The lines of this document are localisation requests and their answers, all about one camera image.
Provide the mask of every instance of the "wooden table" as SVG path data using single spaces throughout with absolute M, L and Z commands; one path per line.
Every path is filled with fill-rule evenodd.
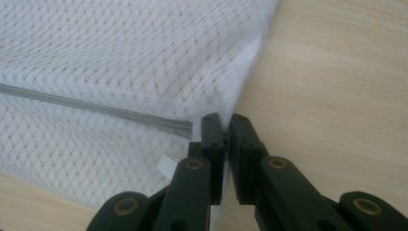
M 237 113 L 324 195 L 408 216 L 407 1 L 282 0 Z M 0 230 L 85 230 L 94 211 L 0 175 Z M 231 184 L 216 231 L 257 230 Z

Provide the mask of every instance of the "mesh laundry bag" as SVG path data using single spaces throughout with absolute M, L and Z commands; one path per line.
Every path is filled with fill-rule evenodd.
M 0 2 L 0 170 L 98 209 L 227 127 L 277 0 Z

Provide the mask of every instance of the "mesh pattern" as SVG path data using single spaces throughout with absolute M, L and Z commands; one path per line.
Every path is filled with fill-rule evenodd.
M 277 0 L 0 2 L 0 84 L 225 126 Z M 163 153 L 188 139 L 148 125 L 0 94 L 0 170 L 98 208 L 168 184 Z
M 109 115 L 5 94 L 0 108 L 0 169 L 95 209 L 162 189 L 160 157 L 187 153 L 185 138 Z

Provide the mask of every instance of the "metal screw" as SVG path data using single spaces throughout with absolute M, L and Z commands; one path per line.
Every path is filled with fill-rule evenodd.
M 365 199 L 362 197 L 355 198 L 353 200 L 353 204 L 361 212 L 368 215 L 378 216 L 382 213 L 381 207 L 377 203 L 369 199 Z
M 139 202 L 133 197 L 127 197 L 117 201 L 114 212 L 119 216 L 132 214 L 139 208 Z

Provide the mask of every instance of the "metal zipper teeth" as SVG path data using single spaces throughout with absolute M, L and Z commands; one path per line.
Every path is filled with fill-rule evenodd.
M 192 123 L 189 121 L 172 120 L 153 115 L 135 113 L 99 104 L 84 102 L 81 100 L 65 98 L 57 95 L 41 93 L 34 90 L 25 90 L 17 87 L 0 84 L 0 92 L 19 97 L 35 99 L 42 102 L 58 104 L 70 108 L 91 111 L 110 116 L 121 117 L 144 125 L 154 126 L 177 135 L 191 138 Z

